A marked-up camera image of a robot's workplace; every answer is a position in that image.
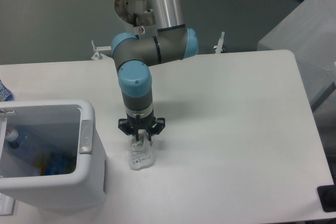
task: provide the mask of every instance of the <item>clear plastic bag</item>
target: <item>clear plastic bag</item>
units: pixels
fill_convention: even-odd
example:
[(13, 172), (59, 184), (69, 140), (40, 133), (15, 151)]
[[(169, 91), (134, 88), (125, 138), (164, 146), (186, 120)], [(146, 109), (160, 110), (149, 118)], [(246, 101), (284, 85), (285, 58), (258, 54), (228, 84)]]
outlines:
[(153, 165), (155, 157), (146, 132), (139, 134), (139, 141), (133, 137), (129, 144), (128, 163), (131, 170), (140, 170)]

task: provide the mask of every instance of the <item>floor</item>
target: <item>floor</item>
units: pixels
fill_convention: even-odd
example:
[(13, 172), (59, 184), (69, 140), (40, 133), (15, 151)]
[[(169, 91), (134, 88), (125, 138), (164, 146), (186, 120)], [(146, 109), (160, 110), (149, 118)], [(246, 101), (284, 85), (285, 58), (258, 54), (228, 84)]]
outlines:
[[(0, 65), (88, 60), (90, 41), (108, 46), (124, 31), (114, 0), (0, 0)], [(227, 52), (256, 50), (257, 42), (294, 10), (296, 0), (181, 0), (200, 53), (212, 53), (225, 31)]]

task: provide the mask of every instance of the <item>white table surface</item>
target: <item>white table surface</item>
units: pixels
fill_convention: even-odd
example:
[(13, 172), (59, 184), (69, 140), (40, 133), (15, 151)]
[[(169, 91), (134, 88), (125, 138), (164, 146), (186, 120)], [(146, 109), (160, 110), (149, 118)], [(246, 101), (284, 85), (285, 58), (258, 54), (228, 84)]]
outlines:
[(154, 166), (128, 167), (114, 62), (0, 66), (17, 100), (89, 100), (108, 161), (107, 201), (49, 211), (16, 203), (0, 223), (271, 223), (336, 217), (316, 188), (332, 178), (289, 51), (200, 55), (151, 67)]

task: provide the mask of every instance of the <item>bottle cap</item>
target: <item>bottle cap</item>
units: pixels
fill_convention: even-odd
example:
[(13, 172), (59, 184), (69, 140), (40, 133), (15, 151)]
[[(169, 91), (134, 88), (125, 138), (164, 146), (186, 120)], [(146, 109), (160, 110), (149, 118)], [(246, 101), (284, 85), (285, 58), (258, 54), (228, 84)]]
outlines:
[(12, 142), (12, 141), (15, 141), (18, 137), (19, 137), (19, 132), (17, 129), (10, 127), (10, 126), (7, 127), (5, 140)]

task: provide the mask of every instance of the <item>white trash bin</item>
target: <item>white trash bin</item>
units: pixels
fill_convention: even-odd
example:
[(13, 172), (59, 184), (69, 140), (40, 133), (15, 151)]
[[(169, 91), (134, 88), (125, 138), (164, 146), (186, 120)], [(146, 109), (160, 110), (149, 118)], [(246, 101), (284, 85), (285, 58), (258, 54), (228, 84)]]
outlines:
[[(77, 155), (70, 174), (32, 176), (25, 163), (4, 148), (6, 125), (23, 126), (55, 147)], [(103, 203), (107, 156), (85, 100), (0, 103), (0, 193), (44, 209)]]

